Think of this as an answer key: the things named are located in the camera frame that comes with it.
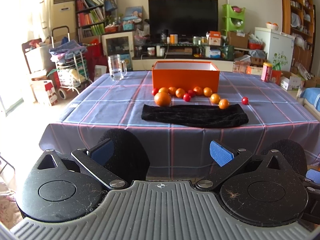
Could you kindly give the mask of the black cloth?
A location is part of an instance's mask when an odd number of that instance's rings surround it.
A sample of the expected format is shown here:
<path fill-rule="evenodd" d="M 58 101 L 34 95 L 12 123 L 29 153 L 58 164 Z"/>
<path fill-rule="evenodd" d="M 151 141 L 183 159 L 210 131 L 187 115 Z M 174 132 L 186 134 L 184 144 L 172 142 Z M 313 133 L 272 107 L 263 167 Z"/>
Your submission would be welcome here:
<path fill-rule="evenodd" d="M 239 104 L 230 105 L 227 109 L 209 105 L 144 105 L 141 118 L 145 121 L 217 129 L 239 127 L 249 122 L 247 114 Z"/>

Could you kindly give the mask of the small orange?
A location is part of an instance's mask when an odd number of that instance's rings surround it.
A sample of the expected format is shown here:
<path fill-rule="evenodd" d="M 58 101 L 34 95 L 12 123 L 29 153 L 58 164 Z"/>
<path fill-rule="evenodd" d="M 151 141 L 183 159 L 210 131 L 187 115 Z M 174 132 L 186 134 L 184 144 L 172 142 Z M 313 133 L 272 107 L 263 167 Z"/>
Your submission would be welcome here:
<path fill-rule="evenodd" d="M 182 88 L 176 89 L 175 95 L 177 98 L 182 99 L 185 95 L 185 90 Z"/>
<path fill-rule="evenodd" d="M 229 107 L 229 101 L 227 99 L 221 99 L 218 106 L 220 109 L 227 109 Z"/>
<path fill-rule="evenodd" d="M 199 86 L 196 86 L 193 88 L 194 94 L 196 96 L 202 96 L 203 95 L 203 89 Z"/>
<path fill-rule="evenodd" d="M 169 93 L 171 96 L 175 96 L 175 95 L 176 95 L 176 90 L 177 90 L 176 87 L 169 87 L 169 88 L 168 88 L 168 93 Z"/>
<path fill-rule="evenodd" d="M 169 94 L 169 89 L 167 87 L 162 87 L 158 90 L 159 93 L 167 93 Z"/>
<path fill-rule="evenodd" d="M 213 104 L 215 104 L 215 105 L 218 105 L 219 102 L 220 102 L 220 100 L 221 100 L 221 98 L 220 98 L 219 94 L 217 94 L 217 93 L 214 93 L 214 94 L 212 94 L 212 95 L 210 96 L 210 101 L 211 101 L 211 103 L 213 103 Z"/>
<path fill-rule="evenodd" d="M 205 88 L 203 89 L 203 95 L 204 95 L 205 97 L 210 98 L 212 94 L 213 94 L 213 91 L 212 91 L 211 88 L 205 87 Z"/>

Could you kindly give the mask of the blue plaid tablecloth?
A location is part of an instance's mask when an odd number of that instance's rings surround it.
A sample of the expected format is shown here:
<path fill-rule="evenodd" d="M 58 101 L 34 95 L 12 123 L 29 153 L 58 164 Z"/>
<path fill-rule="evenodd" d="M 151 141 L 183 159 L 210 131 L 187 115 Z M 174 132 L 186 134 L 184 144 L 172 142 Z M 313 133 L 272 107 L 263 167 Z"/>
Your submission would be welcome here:
<path fill-rule="evenodd" d="M 68 154 L 92 148 L 106 131 L 121 128 L 140 140 L 152 177 L 208 174 L 215 168 L 209 153 L 214 139 L 254 154 L 277 140 L 290 139 L 303 147 L 308 165 L 319 165 L 319 121 L 274 83 L 222 72 L 218 94 L 229 101 L 227 109 L 204 96 L 188 102 L 173 98 L 169 107 L 159 107 L 152 89 L 151 72 L 130 72 L 120 81 L 103 75 L 47 126 L 40 148 Z"/>

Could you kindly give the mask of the red cherry tomato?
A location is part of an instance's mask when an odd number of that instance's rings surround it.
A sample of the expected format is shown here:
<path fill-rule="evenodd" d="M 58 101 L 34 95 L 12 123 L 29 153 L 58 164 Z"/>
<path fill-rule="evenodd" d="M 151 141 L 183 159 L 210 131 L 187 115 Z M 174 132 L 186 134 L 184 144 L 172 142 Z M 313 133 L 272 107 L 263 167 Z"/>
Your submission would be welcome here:
<path fill-rule="evenodd" d="M 155 96 L 158 93 L 159 89 L 158 88 L 154 88 L 152 90 L 152 95 Z"/>
<path fill-rule="evenodd" d="M 193 97 L 195 97 L 196 96 L 196 93 L 195 93 L 195 91 L 193 91 L 193 90 L 188 90 L 188 94 L 190 95 L 190 97 L 191 98 L 193 98 Z"/>
<path fill-rule="evenodd" d="M 185 93 L 183 96 L 183 100 L 186 102 L 189 102 L 191 100 L 191 96 L 189 93 Z"/>
<path fill-rule="evenodd" d="M 241 103 L 242 103 L 243 105 L 248 105 L 248 104 L 249 104 L 249 99 L 248 99 L 248 97 L 244 96 L 244 97 L 242 98 L 242 100 L 241 100 Z"/>

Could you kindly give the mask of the large orange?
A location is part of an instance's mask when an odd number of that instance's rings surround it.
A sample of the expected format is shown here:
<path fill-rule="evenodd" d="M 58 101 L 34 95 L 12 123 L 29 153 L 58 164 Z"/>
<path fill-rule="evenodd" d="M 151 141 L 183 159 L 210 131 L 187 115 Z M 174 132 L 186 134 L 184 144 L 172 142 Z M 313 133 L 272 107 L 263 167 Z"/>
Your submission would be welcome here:
<path fill-rule="evenodd" d="M 171 104 L 171 96 L 165 92 L 158 92 L 154 96 L 154 102 L 159 107 L 168 107 Z"/>

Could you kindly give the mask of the red yellow-lidded canister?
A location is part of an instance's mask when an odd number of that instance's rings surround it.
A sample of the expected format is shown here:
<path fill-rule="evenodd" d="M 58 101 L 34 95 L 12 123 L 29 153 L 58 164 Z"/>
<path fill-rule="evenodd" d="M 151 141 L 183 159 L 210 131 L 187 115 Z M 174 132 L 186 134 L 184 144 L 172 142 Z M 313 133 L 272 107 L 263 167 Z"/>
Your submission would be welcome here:
<path fill-rule="evenodd" d="M 268 62 L 263 63 L 263 71 L 261 74 L 261 80 L 269 82 L 272 76 L 272 64 Z"/>

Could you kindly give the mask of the glass mug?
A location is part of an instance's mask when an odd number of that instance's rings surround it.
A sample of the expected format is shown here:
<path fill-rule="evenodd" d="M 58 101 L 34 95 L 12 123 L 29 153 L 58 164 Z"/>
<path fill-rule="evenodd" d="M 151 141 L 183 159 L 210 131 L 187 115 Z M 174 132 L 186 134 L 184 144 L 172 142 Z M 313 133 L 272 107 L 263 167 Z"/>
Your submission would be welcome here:
<path fill-rule="evenodd" d="M 113 81 L 119 81 L 127 74 L 126 62 L 119 54 L 108 56 L 109 74 Z"/>

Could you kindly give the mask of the orange white gift box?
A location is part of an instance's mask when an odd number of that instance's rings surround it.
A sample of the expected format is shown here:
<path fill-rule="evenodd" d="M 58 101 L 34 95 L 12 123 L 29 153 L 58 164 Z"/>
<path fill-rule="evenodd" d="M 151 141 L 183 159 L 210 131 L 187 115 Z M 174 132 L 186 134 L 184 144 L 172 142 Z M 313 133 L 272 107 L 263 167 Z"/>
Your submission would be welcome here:
<path fill-rule="evenodd" d="M 258 66 L 248 66 L 246 69 L 246 74 L 248 75 L 259 75 L 261 76 L 263 72 L 263 68 L 262 67 L 258 67 Z"/>

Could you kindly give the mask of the shopping trolley with bags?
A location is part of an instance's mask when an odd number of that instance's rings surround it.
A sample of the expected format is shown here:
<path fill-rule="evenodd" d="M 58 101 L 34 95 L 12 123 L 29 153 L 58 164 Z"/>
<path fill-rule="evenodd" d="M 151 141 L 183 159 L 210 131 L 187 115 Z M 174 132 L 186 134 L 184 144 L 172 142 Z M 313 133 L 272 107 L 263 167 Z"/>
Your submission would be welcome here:
<path fill-rule="evenodd" d="M 56 45 L 54 32 L 59 29 L 67 30 L 67 38 L 62 39 L 60 44 Z M 71 39 L 69 27 L 66 25 L 52 29 L 51 42 L 50 60 L 55 63 L 55 68 L 50 72 L 57 74 L 59 79 L 57 93 L 62 100 L 66 100 L 68 93 L 77 92 L 79 94 L 92 83 L 86 59 L 87 48 Z"/>

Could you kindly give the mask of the orange cardboard box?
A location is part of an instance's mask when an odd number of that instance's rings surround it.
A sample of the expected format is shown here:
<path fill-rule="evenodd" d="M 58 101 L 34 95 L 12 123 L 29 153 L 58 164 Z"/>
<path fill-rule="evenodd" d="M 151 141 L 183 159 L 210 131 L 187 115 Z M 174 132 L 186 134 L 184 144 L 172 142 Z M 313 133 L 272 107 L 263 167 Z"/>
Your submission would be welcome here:
<path fill-rule="evenodd" d="M 209 87 L 214 93 L 219 86 L 220 71 L 210 61 L 157 61 L 152 68 L 154 88 L 176 87 L 186 91 L 196 86 Z"/>

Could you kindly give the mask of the blue striped bed cover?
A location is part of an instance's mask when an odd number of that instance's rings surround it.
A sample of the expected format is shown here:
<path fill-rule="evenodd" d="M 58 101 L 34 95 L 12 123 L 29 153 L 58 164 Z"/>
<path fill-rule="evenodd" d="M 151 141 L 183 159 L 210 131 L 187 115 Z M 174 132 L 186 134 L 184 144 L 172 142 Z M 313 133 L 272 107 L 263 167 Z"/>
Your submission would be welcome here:
<path fill-rule="evenodd" d="M 304 98 L 307 100 L 308 103 L 313 105 L 313 107 L 320 111 L 320 88 L 318 87 L 312 87 L 312 88 L 306 88 L 300 95 L 301 98 Z"/>

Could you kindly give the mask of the white glass-door small cabinet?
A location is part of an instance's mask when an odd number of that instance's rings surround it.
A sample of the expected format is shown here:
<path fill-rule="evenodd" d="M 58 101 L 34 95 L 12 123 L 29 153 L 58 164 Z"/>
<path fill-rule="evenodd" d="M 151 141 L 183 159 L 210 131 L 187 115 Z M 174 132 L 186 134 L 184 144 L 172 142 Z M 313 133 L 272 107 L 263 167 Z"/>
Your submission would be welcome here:
<path fill-rule="evenodd" d="M 133 38 L 133 31 L 121 31 L 102 35 L 103 54 L 106 57 L 115 54 L 129 55 L 129 59 L 131 60 L 134 57 Z"/>

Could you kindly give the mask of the brown cardboard box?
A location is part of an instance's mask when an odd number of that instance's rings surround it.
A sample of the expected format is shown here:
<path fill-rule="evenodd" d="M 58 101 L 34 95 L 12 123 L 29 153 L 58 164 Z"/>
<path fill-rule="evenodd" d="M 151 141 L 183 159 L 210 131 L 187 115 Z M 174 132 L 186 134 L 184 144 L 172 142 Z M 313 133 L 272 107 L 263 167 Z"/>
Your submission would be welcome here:
<path fill-rule="evenodd" d="M 229 31 L 227 33 L 227 42 L 236 48 L 247 49 L 249 35 L 241 32 Z"/>

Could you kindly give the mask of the green plastic stacked shelf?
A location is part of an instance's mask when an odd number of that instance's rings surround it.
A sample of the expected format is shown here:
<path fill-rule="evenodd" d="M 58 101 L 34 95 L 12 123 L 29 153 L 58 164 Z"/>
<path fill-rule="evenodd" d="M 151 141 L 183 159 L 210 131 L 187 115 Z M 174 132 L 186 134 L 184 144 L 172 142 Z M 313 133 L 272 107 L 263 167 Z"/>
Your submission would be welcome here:
<path fill-rule="evenodd" d="M 244 32 L 246 8 L 230 4 L 222 5 L 222 35 L 227 36 L 229 31 Z"/>

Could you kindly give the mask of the black flat television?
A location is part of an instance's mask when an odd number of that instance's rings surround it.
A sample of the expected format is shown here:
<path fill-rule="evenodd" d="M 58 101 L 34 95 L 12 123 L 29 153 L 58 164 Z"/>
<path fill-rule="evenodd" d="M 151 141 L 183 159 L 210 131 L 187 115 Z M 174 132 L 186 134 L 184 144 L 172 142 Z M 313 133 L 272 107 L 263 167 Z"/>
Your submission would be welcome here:
<path fill-rule="evenodd" d="M 150 35 L 194 37 L 218 30 L 218 0 L 148 0 Z"/>

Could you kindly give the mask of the white standing air conditioner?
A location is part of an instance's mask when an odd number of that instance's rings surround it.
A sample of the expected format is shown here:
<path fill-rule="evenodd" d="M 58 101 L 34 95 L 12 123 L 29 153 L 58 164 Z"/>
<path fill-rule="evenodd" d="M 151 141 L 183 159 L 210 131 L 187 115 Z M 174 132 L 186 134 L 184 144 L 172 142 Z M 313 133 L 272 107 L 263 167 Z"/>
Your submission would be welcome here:
<path fill-rule="evenodd" d="M 71 39 L 76 37 L 75 0 L 50 0 L 50 28 L 66 25 Z"/>

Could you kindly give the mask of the black cluttered bookshelf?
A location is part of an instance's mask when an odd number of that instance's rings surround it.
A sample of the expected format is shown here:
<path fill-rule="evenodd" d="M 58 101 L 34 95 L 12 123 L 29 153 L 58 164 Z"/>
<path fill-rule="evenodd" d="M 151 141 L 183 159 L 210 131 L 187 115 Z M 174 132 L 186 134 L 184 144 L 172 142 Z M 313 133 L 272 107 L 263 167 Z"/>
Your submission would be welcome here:
<path fill-rule="evenodd" d="M 78 40 L 100 36 L 107 24 L 106 0 L 75 0 L 75 19 Z"/>

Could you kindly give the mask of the wooden bookshelf right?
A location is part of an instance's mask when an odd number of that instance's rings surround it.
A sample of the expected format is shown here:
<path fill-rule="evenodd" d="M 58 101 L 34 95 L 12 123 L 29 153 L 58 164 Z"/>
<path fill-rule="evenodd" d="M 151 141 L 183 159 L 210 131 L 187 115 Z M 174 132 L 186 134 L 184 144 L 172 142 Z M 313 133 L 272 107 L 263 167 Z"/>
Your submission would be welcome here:
<path fill-rule="evenodd" d="M 282 0 L 282 31 L 296 38 L 293 62 L 300 62 L 311 71 L 315 48 L 315 9 L 313 0 Z"/>

